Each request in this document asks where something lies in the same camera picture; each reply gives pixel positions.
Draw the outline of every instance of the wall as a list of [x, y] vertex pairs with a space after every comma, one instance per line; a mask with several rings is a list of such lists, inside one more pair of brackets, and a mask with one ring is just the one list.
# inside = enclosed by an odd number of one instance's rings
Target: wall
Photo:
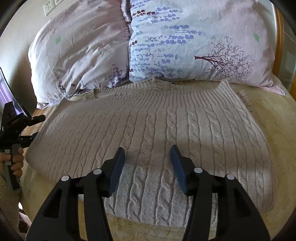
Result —
[[0, 1], [0, 35], [3, 33], [10, 19], [25, 1], [26, 0]]
[[31, 84], [29, 47], [42, 26], [74, 1], [63, 0], [45, 17], [45, 0], [27, 0], [0, 37], [0, 67], [17, 101], [31, 114], [35, 111], [37, 102]]

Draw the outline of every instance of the human hand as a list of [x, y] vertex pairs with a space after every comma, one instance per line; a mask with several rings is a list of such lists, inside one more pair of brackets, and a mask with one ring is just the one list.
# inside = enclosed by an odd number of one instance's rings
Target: human hand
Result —
[[[15, 156], [13, 156], [12, 161], [13, 165], [11, 166], [11, 170], [13, 170], [13, 174], [15, 176], [21, 176], [22, 175], [22, 167], [24, 166], [24, 156], [23, 156], [24, 150], [20, 147], [19, 153]], [[0, 153], [0, 162], [10, 161], [11, 155], [7, 154], [5, 152]]]

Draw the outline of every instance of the electrical outlet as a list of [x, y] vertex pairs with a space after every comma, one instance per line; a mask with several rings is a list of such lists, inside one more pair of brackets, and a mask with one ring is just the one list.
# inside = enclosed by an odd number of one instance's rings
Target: electrical outlet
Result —
[[56, 7], [54, 0], [46, 0], [43, 5], [45, 16], [47, 16]]
[[62, 1], [63, 1], [63, 0], [54, 0], [56, 6], [57, 6], [58, 4], [60, 4]]

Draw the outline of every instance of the pillow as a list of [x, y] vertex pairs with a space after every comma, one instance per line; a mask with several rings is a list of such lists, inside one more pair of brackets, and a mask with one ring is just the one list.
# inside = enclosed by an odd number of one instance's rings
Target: pillow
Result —
[[79, 0], [62, 11], [29, 49], [37, 107], [127, 81], [129, 38], [118, 0]]
[[131, 1], [130, 80], [222, 80], [284, 95], [253, 0]]
[[121, 1], [121, 11], [124, 17], [124, 20], [130, 24], [132, 17], [131, 17], [131, 2], [129, 0], [122, 0]]

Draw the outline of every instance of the cable knit sweater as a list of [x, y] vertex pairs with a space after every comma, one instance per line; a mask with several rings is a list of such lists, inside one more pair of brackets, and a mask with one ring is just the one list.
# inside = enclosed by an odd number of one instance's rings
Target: cable knit sweater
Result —
[[[106, 212], [144, 223], [185, 226], [191, 198], [183, 195], [170, 161], [183, 156], [211, 174], [234, 174], [259, 211], [274, 201], [265, 137], [226, 81], [194, 90], [160, 80], [95, 91], [96, 99], [64, 99], [29, 147], [27, 162], [48, 178], [80, 177], [126, 151], [117, 193]], [[212, 224], [216, 220], [213, 202]]]

